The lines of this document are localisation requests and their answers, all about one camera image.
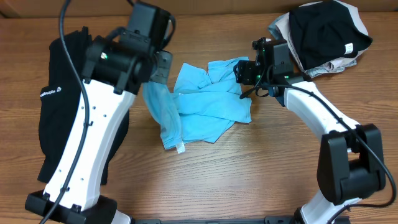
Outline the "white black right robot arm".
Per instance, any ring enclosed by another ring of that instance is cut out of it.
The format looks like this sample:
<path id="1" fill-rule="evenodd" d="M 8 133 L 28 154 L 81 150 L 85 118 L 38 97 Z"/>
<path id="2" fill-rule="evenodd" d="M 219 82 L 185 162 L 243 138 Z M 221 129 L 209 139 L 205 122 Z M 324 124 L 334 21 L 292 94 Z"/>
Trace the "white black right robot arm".
<path id="1" fill-rule="evenodd" d="M 361 125 L 333 106 L 311 79 L 295 73 L 286 40 L 260 38 L 252 43 L 253 61 L 240 60 L 233 68 L 236 82 L 250 86 L 241 94 L 264 90 L 295 113 L 320 141 L 317 167 L 319 190 L 293 215 L 271 216 L 265 223 L 349 223 L 345 210 L 381 191 L 391 174 L 384 165 L 380 130 Z"/>

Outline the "light blue t-shirt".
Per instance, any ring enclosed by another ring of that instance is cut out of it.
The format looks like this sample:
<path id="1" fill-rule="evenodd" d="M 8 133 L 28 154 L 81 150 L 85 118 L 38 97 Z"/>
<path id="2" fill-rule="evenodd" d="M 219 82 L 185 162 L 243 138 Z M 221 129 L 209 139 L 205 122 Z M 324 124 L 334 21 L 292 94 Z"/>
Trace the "light blue t-shirt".
<path id="1" fill-rule="evenodd" d="M 242 99 L 233 67 L 240 58 L 208 63 L 206 70 L 184 63 L 174 90 L 156 82 L 144 84 L 144 101 L 160 125 L 165 149 L 185 151 L 195 141 L 214 143 L 234 123 L 251 122 L 249 98 Z"/>

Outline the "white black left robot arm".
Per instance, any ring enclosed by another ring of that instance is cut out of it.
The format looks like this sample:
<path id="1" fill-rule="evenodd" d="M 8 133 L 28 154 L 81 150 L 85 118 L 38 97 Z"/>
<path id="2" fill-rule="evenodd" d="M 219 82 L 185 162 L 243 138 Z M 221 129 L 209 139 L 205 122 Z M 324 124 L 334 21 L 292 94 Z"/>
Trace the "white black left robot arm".
<path id="1" fill-rule="evenodd" d="M 132 224 L 115 200 L 100 193 L 101 179 L 121 121 L 140 86 L 165 83 L 172 54 L 165 50 L 175 29 L 173 15 L 136 1 L 126 27 L 98 36 L 86 51 L 75 120 L 60 162 L 43 190 L 27 196 L 25 209 L 43 222 Z"/>

